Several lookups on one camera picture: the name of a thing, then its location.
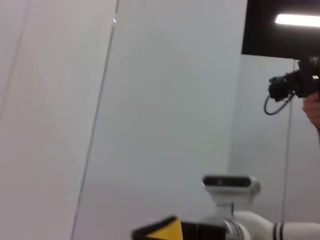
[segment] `fluorescent light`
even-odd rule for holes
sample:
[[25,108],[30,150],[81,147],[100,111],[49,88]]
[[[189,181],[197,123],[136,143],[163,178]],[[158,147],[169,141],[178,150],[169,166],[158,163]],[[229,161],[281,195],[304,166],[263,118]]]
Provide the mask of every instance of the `fluorescent light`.
[[320,16],[279,14],[275,20],[275,23],[285,25],[320,27]]

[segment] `black stripe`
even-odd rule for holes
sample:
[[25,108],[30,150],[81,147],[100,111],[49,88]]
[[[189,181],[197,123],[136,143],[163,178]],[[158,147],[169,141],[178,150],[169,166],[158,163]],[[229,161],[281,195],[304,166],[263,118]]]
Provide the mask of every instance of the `black stripe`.
[[284,224],[280,226],[280,240],[284,240]]
[[276,231],[277,231],[277,224],[275,223],[273,226],[273,233],[272,233],[273,240],[277,240]]

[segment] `ceiling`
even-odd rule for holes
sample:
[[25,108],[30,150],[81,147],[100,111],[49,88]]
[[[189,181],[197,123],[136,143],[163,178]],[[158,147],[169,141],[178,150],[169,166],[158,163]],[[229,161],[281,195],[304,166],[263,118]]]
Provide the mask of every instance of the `ceiling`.
[[320,54],[320,27],[276,24],[278,14],[320,16],[320,0],[248,0],[242,54],[289,59]]

